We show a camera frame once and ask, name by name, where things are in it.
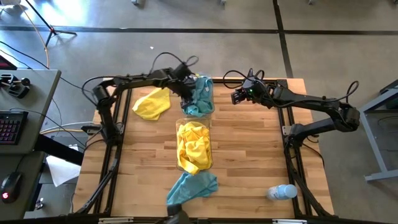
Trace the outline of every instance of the wooden table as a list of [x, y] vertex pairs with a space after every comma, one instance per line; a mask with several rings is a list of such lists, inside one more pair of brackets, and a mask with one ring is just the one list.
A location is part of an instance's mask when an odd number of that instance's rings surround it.
[[[306, 94], [302, 79], [288, 79], [288, 84], [293, 92]], [[153, 89], [134, 89], [130, 108]], [[216, 109], [211, 115], [210, 129], [214, 164], [210, 172], [217, 176], [219, 190], [209, 198], [185, 203], [183, 209], [190, 217], [293, 218], [291, 200], [273, 202], [265, 198], [269, 187], [289, 183], [277, 110], [250, 102], [232, 105], [232, 91], [222, 84], [214, 87]], [[170, 99], [172, 107], [158, 121], [143, 120], [129, 110], [113, 217], [167, 216], [166, 195], [182, 174], [176, 168], [175, 122], [185, 117], [179, 97], [170, 94]], [[294, 108], [293, 111], [296, 123], [312, 122], [309, 110]], [[94, 121], [99, 120], [95, 114]], [[319, 150], [317, 144], [305, 143]], [[75, 210], [98, 185], [105, 147], [99, 142], [85, 153], [73, 198]], [[322, 160], [306, 147], [301, 152], [308, 188], [325, 210], [333, 213]], [[105, 189], [102, 207], [107, 194]], [[304, 211], [301, 196], [299, 202]]]

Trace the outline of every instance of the black keyboard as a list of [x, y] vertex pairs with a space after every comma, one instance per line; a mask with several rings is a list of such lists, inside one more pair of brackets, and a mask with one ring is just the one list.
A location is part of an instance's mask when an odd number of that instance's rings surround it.
[[0, 145], [16, 145], [26, 123], [26, 111], [0, 111]]

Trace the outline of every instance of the plastic bottle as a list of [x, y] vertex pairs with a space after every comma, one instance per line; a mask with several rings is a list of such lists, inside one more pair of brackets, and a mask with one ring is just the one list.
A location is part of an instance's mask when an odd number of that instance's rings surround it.
[[296, 186], [282, 184], [268, 189], [267, 198], [271, 200], [287, 200], [297, 196]]

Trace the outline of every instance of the blue towel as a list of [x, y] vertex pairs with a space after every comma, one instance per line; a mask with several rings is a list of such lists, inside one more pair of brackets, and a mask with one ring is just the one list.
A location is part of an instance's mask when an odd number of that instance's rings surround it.
[[167, 205], [182, 204], [196, 197], [209, 197], [218, 190], [217, 177], [207, 171], [184, 172], [167, 195]]
[[202, 117], [214, 111], [213, 80], [202, 76], [198, 77], [195, 89], [192, 90], [192, 105], [183, 109], [185, 114]]

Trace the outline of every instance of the gray floor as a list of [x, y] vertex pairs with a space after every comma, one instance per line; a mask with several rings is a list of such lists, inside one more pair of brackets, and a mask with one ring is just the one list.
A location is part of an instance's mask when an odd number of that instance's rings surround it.
[[[285, 29], [398, 30], [398, 9], [391, 2], [317, 0], [314, 6], [308, 6], [305, 0], [279, 0], [279, 6]], [[225, 9], [215, 0], [147, 0], [143, 9], [128, 0], [117, 4], [112, 0], [47, 0], [37, 1], [37, 6], [49, 22], [62, 26], [277, 28], [272, 0], [228, 0]], [[28, 7], [27, 11], [41, 24]], [[2, 13], [0, 25], [29, 26], [19, 8], [7, 9], [7, 12], [11, 15]], [[0, 35], [3, 41], [45, 61], [34, 32], [0, 31]], [[307, 93], [341, 96], [352, 81], [359, 80], [358, 91], [349, 99], [357, 107], [373, 99], [380, 88], [397, 78], [397, 39], [398, 36], [381, 35], [286, 35], [294, 77], [305, 79]], [[3, 46], [1, 49], [10, 52]], [[79, 33], [76, 37], [61, 34], [49, 45], [50, 67], [61, 70], [63, 78], [77, 85], [98, 75], [147, 72], [153, 58], [163, 51], [181, 58], [197, 55], [200, 61], [193, 70], [213, 76], [221, 76], [231, 69], [246, 73], [253, 67], [265, 70], [267, 77], [286, 77], [277, 34]], [[33, 68], [40, 68], [33, 61], [12, 54]], [[176, 64], [174, 59], [164, 57], [159, 59], [157, 67]], [[81, 97], [79, 90], [63, 81], [54, 100], [61, 109], [64, 123], [89, 121], [93, 116], [94, 107]], [[59, 121], [54, 105], [49, 116]], [[325, 115], [313, 113], [313, 116], [322, 119]], [[51, 126], [48, 122], [44, 128]], [[320, 146], [337, 215], [398, 223], [398, 179], [371, 184], [364, 181], [364, 175], [379, 169], [362, 127], [355, 133], [322, 134]], [[63, 192], [61, 188], [55, 191], [49, 187], [47, 192], [58, 195], [54, 198], [59, 201], [63, 198], [63, 203], [59, 209], [41, 215], [68, 212], [69, 198], [59, 193]]]

